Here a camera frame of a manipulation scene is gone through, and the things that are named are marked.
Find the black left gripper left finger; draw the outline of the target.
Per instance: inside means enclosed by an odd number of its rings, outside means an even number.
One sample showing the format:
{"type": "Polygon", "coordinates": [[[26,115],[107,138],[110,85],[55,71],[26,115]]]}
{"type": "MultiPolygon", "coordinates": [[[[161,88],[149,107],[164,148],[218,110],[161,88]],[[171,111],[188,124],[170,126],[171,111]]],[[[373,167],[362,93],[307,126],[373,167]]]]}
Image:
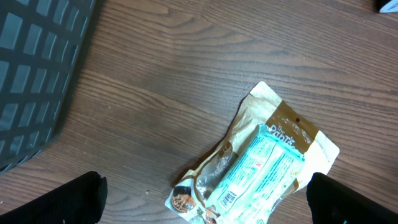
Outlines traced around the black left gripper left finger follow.
{"type": "Polygon", "coordinates": [[[107,196],[107,179],[90,171],[1,215],[1,224],[96,224],[107,196]]]}

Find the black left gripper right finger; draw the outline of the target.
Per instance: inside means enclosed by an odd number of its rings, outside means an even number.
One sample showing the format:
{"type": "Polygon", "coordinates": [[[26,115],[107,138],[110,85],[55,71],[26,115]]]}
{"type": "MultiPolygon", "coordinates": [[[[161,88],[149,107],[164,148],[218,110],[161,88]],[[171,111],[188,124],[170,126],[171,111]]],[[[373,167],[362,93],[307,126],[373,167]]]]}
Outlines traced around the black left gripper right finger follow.
{"type": "Polygon", "coordinates": [[[397,214],[316,172],[307,185],[313,224],[397,224],[397,214]]]}

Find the brown snack pouch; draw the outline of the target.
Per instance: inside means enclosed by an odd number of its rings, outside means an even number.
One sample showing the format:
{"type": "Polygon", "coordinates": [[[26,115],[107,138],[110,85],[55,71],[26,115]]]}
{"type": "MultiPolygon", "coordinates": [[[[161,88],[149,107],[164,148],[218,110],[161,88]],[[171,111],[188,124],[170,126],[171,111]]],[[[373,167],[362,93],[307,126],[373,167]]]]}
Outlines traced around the brown snack pouch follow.
{"type": "Polygon", "coordinates": [[[206,201],[261,124],[304,156],[302,171],[278,204],[306,187],[314,173],[327,174],[339,154],[339,148],[316,126],[297,114],[266,83],[259,82],[243,99],[226,137],[208,158],[177,182],[165,206],[190,223],[217,223],[219,214],[208,208],[206,201]]]}

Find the teal wipes pack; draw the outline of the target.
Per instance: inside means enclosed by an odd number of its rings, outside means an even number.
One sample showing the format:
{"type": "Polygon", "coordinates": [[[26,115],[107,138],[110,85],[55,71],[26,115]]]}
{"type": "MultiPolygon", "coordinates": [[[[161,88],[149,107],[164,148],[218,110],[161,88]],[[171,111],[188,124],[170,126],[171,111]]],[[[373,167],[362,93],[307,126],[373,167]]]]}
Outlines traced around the teal wipes pack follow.
{"type": "Polygon", "coordinates": [[[261,124],[206,206],[219,214],[217,223],[267,223],[303,166],[303,154],[261,124]]]}

